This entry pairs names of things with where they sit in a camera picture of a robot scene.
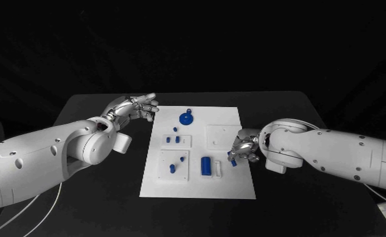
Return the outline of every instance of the blue object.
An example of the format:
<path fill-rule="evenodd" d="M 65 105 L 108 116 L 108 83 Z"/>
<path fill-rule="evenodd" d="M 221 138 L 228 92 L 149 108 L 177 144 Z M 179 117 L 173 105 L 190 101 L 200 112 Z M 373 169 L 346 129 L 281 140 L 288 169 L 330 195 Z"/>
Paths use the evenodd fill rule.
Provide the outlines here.
<path fill-rule="evenodd" d="M 202 157 L 202 175 L 212 176 L 211 157 Z"/>
<path fill-rule="evenodd" d="M 234 167 L 238 165 L 235 159 L 231 161 L 231 163 L 232 163 Z"/>
<path fill-rule="evenodd" d="M 187 109 L 187 112 L 180 115 L 180 123 L 189 125 L 193 122 L 192 110 Z"/>

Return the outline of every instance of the white platform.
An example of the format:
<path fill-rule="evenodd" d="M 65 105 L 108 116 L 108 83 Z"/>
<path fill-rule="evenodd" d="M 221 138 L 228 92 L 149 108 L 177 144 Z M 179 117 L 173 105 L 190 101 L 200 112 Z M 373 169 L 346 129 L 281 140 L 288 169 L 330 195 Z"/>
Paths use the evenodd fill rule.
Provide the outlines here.
<path fill-rule="evenodd" d="M 209 150 L 206 147 L 206 126 L 241 125 L 238 108 L 192 106 L 159 106 L 159 108 L 160 111 L 154 117 L 140 197 L 257 199 L 248 160 L 236 158 L 238 166 L 232 167 L 226 151 Z M 195 119 L 190 125 L 182 125 L 179 118 L 187 109 L 192 109 Z M 169 149 L 163 147 L 164 135 L 192 136 L 192 148 L 182 150 L 182 152 L 189 151 L 187 182 L 159 181 L 160 150 Z M 203 156 L 211 157 L 212 169 L 215 161 L 221 162 L 221 178 L 202 177 Z"/>

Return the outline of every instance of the black table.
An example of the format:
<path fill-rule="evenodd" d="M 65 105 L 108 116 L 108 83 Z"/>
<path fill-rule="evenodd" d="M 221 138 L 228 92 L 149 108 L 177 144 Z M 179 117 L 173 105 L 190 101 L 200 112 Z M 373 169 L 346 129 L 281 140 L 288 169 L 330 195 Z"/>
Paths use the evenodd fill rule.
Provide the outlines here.
<path fill-rule="evenodd" d="M 55 125 L 100 116 L 121 95 L 75 95 Z M 157 100 L 160 105 L 238 107 L 244 128 L 262 128 L 280 118 L 326 128 L 297 91 L 159 94 Z M 321 173 L 308 163 L 281 175 L 265 169 L 262 155 L 261 162 L 251 164 L 257 200 L 140 198 L 151 128 L 144 119 L 124 128 L 133 137 L 128 154 L 136 157 L 111 152 L 102 164 L 64 182 L 54 211 L 30 236 L 386 235 L 385 217 L 360 183 Z M 41 195 L 2 236 L 29 232 L 52 206 L 58 188 Z M 6 207 L 0 223 L 28 203 Z"/>

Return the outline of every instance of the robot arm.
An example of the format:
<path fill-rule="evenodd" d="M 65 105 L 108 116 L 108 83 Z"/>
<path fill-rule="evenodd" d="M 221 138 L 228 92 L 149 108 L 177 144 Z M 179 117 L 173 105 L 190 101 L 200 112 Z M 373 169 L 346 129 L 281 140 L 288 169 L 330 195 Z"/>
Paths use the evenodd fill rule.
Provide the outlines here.
<path fill-rule="evenodd" d="M 251 154 L 259 147 L 267 157 L 265 167 L 277 173 L 285 173 L 287 167 L 301 167 L 306 160 L 319 171 L 386 188 L 383 140 L 319 129 L 294 119 L 274 121 L 252 135 L 251 130 L 255 129 L 239 131 L 229 161 L 236 156 L 251 160 Z"/>
<path fill-rule="evenodd" d="M 118 133 L 130 120 L 159 108 L 156 94 L 115 99 L 100 117 L 46 128 L 0 143 L 0 207 L 35 197 L 97 165 L 111 150 L 127 152 L 131 137 Z"/>

